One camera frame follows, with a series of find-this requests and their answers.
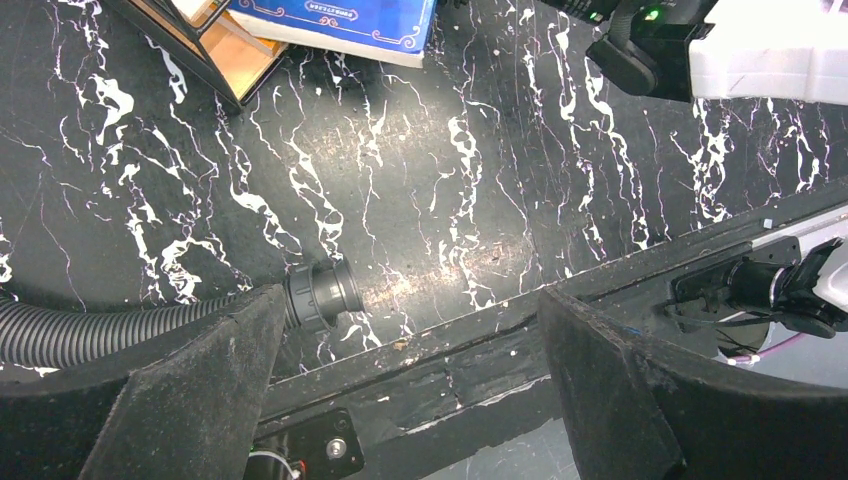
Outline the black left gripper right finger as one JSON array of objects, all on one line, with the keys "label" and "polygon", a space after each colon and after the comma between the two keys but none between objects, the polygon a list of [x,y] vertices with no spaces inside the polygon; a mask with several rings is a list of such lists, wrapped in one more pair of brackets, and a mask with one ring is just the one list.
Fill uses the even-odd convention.
[{"label": "black left gripper right finger", "polygon": [[843,479],[847,393],[732,367],[556,289],[537,318],[583,479]]}]

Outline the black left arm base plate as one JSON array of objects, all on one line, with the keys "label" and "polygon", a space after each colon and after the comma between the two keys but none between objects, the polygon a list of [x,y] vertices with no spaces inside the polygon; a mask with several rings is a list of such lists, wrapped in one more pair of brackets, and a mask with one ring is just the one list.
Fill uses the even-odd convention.
[{"label": "black left arm base plate", "polygon": [[363,470],[365,457],[348,410],[337,408],[259,437],[245,479],[345,479]]}]

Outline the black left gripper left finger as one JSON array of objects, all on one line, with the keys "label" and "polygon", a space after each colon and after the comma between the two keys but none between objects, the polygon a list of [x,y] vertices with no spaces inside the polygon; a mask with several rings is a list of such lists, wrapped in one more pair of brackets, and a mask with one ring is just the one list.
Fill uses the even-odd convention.
[{"label": "black left gripper left finger", "polygon": [[239,479],[287,317],[280,286],[1,388],[5,479]]}]

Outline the blue Jane Eyre book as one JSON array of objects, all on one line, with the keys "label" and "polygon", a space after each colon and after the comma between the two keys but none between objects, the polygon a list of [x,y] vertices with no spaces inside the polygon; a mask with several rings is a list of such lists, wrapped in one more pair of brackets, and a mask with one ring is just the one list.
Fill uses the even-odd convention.
[{"label": "blue Jane Eyre book", "polygon": [[248,33],[410,68],[423,66],[432,0],[239,0],[228,13]]}]

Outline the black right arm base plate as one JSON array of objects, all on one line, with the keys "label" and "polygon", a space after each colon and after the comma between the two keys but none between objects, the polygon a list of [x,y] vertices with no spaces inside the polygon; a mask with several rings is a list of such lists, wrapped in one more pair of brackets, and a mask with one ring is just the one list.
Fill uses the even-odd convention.
[{"label": "black right arm base plate", "polygon": [[803,258],[800,242],[787,236],[760,247],[741,244],[687,264],[669,282],[664,315],[685,332],[717,327],[737,313],[744,326],[762,323],[776,297],[775,279]]}]

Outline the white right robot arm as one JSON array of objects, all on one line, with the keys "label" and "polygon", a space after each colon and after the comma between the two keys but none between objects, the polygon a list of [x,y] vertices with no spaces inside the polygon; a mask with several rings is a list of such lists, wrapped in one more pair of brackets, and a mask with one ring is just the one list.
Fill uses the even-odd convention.
[{"label": "white right robot arm", "polygon": [[844,1],[610,1],[587,49],[632,96],[847,103]]}]

